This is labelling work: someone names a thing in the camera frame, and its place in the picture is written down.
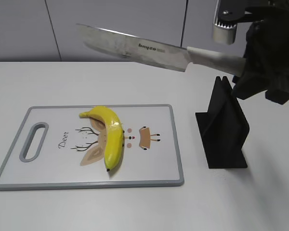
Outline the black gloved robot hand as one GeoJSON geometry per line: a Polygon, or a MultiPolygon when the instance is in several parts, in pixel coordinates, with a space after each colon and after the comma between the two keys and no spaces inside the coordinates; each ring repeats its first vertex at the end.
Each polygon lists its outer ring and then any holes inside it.
{"type": "Polygon", "coordinates": [[[274,103],[289,101],[289,0],[276,0],[275,6],[278,13],[253,22],[246,33],[243,73],[232,79],[236,98],[264,92],[274,103]]]}

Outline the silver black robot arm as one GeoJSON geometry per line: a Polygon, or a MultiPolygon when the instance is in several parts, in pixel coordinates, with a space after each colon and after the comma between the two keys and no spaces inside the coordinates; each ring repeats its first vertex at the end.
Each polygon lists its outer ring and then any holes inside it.
{"type": "Polygon", "coordinates": [[[289,0],[219,0],[213,19],[213,40],[231,45],[238,24],[262,21],[284,13],[289,13],[289,0]]]}

